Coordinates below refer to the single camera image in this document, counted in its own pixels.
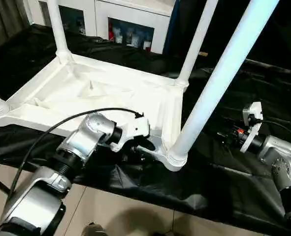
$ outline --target black cloth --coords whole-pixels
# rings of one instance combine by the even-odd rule
[[[250,0],[219,0],[201,46],[216,63],[229,42]],[[206,0],[181,0],[177,8],[169,55],[185,59]],[[291,2],[280,0],[251,49],[248,59],[291,69]]]
[[[176,78],[181,62],[96,37],[66,34],[70,50],[82,56]],[[0,96],[10,97],[55,57],[51,29],[33,25],[0,45]],[[200,57],[184,93],[182,122],[188,117],[212,68]],[[206,129],[224,119],[241,119],[247,103],[261,101],[265,119],[291,129],[291,75],[244,64],[216,107]],[[273,125],[261,131],[291,142],[291,135]],[[291,235],[283,222],[280,196],[267,168],[253,154],[225,147],[202,133],[187,164],[168,171],[148,156],[113,153],[99,148],[76,183],[139,199],[269,235]],[[0,127],[0,163],[17,167],[40,131]],[[26,169],[34,171],[53,155],[62,137],[49,134],[32,152]]]

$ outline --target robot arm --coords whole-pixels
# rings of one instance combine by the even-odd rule
[[[263,120],[261,104],[258,102],[243,110],[243,118],[244,124],[249,126],[248,130],[233,125],[233,128],[217,134],[223,142],[233,141],[241,147],[241,152],[252,152],[259,161],[270,168],[271,176],[282,199],[285,220],[291,226],[291,143],[258,133],[259,129],[256,125],[261,125],[258,122]]]
[[[62,199],[97,145],[117,152],[126,141],[147,137],[149,132],[145,117],[117,127],[102,114],[87,115],[59,145],[48,166],[38,168],[6,203],[0,219],[0,236],[52,236],[65,213]]]

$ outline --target black cable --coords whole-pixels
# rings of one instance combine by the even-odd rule
[[[143,115],[139,114],[138,112],[135,112],[133,110],[130,110],[130,109],[126,109],[126,108],[100,108],[100,109],[95,109],[95,110],[91,110],[91,111],[86,111],[86,112],[82,112],[82,113],[78,113],[76,115],[73,115],[73,116],[70,116],[62,121],[60,121],[59,123],[55,124],[54,126],[52,126],[51,128],[49,128],[47,131],[45,131],[31,146],[31,148],[28,150],[28,152],[26,153],[26,155],[24,156],[23,158],[23,161],[20,165],[20,167],[18,168],[17,170],[17,173],[14,177],[14,180],[12,182],[12,185],[11,185],[11,188],[10,188],[10,192],[7,196],[7,200],[6,202],[8,202],[10,200],[10,198],[13,196],[13,193],[14,193],[14,190],[16,188],[16,184],[17,184],[17,181],[18,181],[18,178],[19,176],[21,175],[21,172],[23,170],[23,166],[24,164],[26,163],[31,151],[33,150],[33,148],[43,139],[43,137],[45,137],[47,134],[49,134],[52,130],[56,129],[57,127],[59,127],[60,125],[62,125],[63,123],[73,119],[73,118],[76,118],[76,117],[80,117],[80,116],[83,116],[83,115],[87,115],[87,114],[90,114],[90,113],[94,113],[94,112],[102,112],[102,111],[113,111],[113,110],[117,110],[117,111],[124,111],[124,112],[130,112],[130,113],[133,113],[135,114],[135,117],[136,118],[139,118],[139,117],[142,117]]]
[[[285,129],[286,131],[288,131],[290,134],[291,134],[291,130],[289,128],[286,128],[284,125],[278,123],[278,122],[275,122],[275,121],[271,121],[271,120],[261,120],[261,119],[257,119],[256,120],[257,123],[269,123],[269,124],[274,124],[274,125],[277,125],[283,129]]]

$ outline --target curtain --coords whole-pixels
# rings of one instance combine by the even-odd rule
[[[22,0],[0,0],[0,43],[28,25]]]

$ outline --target tile floor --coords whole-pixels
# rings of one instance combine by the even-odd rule
[[[0,165],[0,180],[10,186],[16,169]],[[30,175],[23,172],[19,182]],[[6,196],[0,191],[0,215]],[[73,185],[64,199],[65,216],[55,236],[80,236],[91,222],[101,224],[110,236],[150,236],[168,232],[172,227],[182,236],[259,236],[229,225],[133,200],[101,190]]]

